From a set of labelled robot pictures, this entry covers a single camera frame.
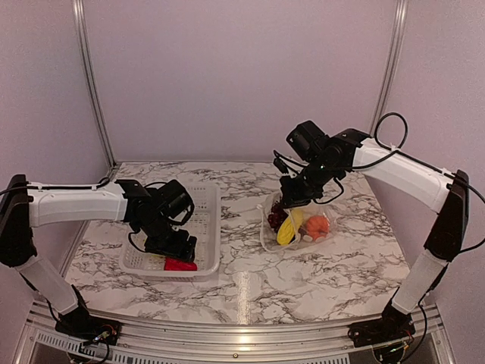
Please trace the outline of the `red bell pepper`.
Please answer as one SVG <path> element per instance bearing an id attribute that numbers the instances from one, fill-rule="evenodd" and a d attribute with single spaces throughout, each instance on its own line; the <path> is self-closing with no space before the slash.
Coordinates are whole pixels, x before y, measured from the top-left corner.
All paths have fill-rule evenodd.
<path id="1" fill-rule="evenodd" d="M 197 271 L 198 266 L 194 262 L 183 262 L 178 259 L 167 257 L 164 261 L 165 271 Z"/>

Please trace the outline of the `orange mini pumpkin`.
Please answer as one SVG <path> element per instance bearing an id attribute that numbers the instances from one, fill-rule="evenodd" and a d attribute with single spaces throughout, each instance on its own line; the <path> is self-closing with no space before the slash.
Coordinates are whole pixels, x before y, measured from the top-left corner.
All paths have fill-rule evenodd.
<path id="1" fill-rule="evenodd" d="M 312 216 L 306 221 L 305 229 L 312 240 L 325 238 L 330 230 L 330 222 L 323 215 Z"/>

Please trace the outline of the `dark red grape bunch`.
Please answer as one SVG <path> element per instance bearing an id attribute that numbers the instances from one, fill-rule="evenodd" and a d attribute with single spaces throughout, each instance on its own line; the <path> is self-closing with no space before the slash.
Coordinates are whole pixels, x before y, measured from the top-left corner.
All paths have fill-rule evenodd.
<path id="1" fill-rule="evenodd" d="M 285 222 L 287 219 L 288 214 L 287 212 L 283 209 L 281 202 L 275 202 L 271 206 L 270 213 L 268 214 L 267 221 L 268 224 L 270 225 L 270 228 L 277 233 L 281 227 L 281 225 Z"/>

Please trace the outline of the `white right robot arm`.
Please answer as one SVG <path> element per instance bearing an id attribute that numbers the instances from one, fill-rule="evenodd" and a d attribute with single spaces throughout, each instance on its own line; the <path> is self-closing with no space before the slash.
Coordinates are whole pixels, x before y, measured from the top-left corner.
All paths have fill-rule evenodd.
<path id="1" fill-rule="evenodd" d="M 395 187 L 436 213 L 423 252 L 380 317 L 351 324 L 348 336 L 355 347 L 364 347 L 414 333 L 413 309 L 438 285 L 449 263 L 462 250 L 468 224 L 467 174 L 433 169 L 403 155 L 398 147 L 380 145 L 369 134 L 352 128 L 328 136 L 312 121 L 306 121 L 286 141 L 306 165 L 294 177 L 280 179 L 285 208 L 316 202 L 330 180 L 341 180 L 358 171 Z"/>

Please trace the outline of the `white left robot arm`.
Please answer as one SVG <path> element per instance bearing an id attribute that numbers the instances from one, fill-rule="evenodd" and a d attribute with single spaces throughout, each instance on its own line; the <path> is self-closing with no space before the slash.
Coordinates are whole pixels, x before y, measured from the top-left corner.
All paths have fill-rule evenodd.
<path id="1" fill-rule="evenodd" d="M 117 323 L 95 317 L 75 286 L 38 253 L 33 229 L 69 221 L 121 221 L 147 239 L 143 253 L 193 262 L 197 239 L 182 226 L 195 204 L 177 180 L 142 185 L 103 179 L 98 184 L 56 186 L 16 174 L 1 193 L 1 263 L 14 268 L 56 310 L 56 330 L 90 339 L 116 335 Z"/>

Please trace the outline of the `clear zip top bag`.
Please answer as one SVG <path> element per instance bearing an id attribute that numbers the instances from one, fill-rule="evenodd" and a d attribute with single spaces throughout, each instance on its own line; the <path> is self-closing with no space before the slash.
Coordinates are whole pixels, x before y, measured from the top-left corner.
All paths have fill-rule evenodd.
<path id="1" fill-rule="evenodd" d="M 312 202 L 285 209 L 280 192 L 268 195 L 257 210 L 261 216 L 260 243 L 269 253 L 314 246 L 337 232 L 336 218 L 327 206 Z"/>

